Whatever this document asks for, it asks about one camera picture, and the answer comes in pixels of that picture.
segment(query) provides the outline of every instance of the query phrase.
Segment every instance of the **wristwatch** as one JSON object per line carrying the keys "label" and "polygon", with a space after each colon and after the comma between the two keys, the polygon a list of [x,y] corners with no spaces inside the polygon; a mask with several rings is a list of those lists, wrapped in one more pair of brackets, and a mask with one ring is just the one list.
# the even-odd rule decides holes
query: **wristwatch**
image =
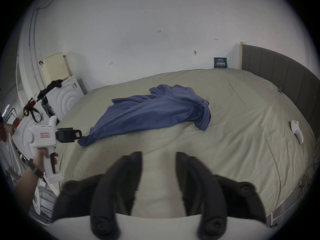
{"label": "wristwatch", "polygon": [[34,172],[36,176],[38,176],[40,179],[43,178],[43,172],[39,171],[39,169],[33,164],[33,159],[30,159],[28,161],[28,166],[30,169]]}

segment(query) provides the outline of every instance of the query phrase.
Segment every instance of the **beige bedsheet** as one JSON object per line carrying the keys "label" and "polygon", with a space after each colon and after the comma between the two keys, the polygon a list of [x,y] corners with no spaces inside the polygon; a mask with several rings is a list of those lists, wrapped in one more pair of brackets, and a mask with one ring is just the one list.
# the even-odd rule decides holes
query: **beige bedsheet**
{"label": "beige bedsheet", "polygon": [[[159,84],[192,87],[210,103],[206,131],[192,122],[157,130],[101,139],[88,147],[59,144],[58,168],[64,181],[104,173],[118,158],[143,151],[143,172],[132,215],[146,218],[185,216],[175,176],[175,152],[196,156],[214,174],[253,183],[266,214],[297,184],[311,162],[315,137],[294,103],[276,86],[248,71],[197,69],[158,74],[91,91],[61,121],[59,127],[87,135],[112,105],[112,98],[149,94]],[[304,143],[299,145],[289,122],[299,121]]]}

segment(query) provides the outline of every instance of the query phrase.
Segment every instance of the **bed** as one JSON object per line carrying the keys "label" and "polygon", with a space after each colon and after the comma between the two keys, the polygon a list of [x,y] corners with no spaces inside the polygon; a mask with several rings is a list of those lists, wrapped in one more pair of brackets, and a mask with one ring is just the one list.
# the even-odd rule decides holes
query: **bed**
{"label": "bed", "polygon": [[[143,152],[143,171],[132,215],[185,216],[175,176],[175,152],[199,158],[214,173],[255,185],[266,214],[290,195],[314,159],[320,135],[320,84],[305,67],[276,52],[242,46],[242,70],[196,69],[158,74],[95,89],[58,125],[90,128],[112,105],[112,98],[149,94],[159,84],[192,87],[210,105],[206,131],[192,122],[112,136],[81,147],[59,144],[57,168],[65,179],[103,174],[121,156]],[[289,122],[299,121],[299,145]]]}

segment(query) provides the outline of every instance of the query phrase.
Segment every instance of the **hand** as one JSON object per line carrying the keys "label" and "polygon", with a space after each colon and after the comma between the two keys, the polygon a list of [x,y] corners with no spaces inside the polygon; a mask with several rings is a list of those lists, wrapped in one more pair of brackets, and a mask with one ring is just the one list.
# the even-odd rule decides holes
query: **hand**
{"label": "hand", "polygon": [[0,123],[0,141],[6,142],[7,141],[7,134],[3,123]]}
{"label": "hand", "polygon": [[[45,168],[43,166],[43,156],[49,158],[48,150],[46,148],[38,148],[37,153],[33,158],[33,164],[38,168],[38,170],[42,173],[45,172]],[[57,159],[54,158],[54,164],[57,164]]]}

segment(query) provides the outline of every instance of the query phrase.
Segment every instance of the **cable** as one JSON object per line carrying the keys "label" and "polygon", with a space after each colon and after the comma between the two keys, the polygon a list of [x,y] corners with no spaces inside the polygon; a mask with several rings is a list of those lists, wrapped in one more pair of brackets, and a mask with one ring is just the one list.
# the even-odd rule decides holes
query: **cable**
{"label": "cable", "polygon": [[[49,5],[52,4],[53,1],[54,1],[54,0],[52,0],[52,1],[51,1],[47,6],[45,6],[45,7],[40,7],[40,8],[36,8],[36,9],[35,9],[35,10],[36,10],[36,13],[35,13],[35,19],[34,19],[34,26],[33,26],[33,50],[34,50],[34,58],[35,58],[36,61],[37,61],[37,55],[36,55],[36,46],[35,46],[35,28],[36,28],[36,19],[37,19],[38,10],[47,8]],[[34,70],[34,67],[33,67],[32,58],[31,58],[31,48],[30,48],[31,24],[32,24],[32,18],[33,18],[33,14],[34,14],[35,10],[33,10],[33,12],[32,12],[31,21],[30,21],[30,28],[29,28],[29,54],[30,54],[30,62],[31,62],[31,67],[32,67],[33,75],[34,75],[35,81],[36,81],[36,83],[37,83],[37,85],[38,85],[38,88],[39,88],[39,90],[41,91],[40,86],[39,86],[38,81],[37,81],[37,78],[36,78],[35,70]],[[41,73],[40,73],[40,69],[39,69],[38,63],[37,63],[37,69],[38,69],[38,73],[39,73],[39,76],[40,76],[42,85],[43,85],[44,88],[45,88],[46,86],[45,86],[45,84],[44,84],[44,82],[43,82],[43,79],[42,79],[42,76],[41,76]]]}
{"label": "cable", "polygon": [[50,4],[48,4],[46,7],[37,8],[36,10],[46,9],[49,5],[52,4],[53,1],[54,1],[54,0],[52,0],[52,1],[50,2]]}

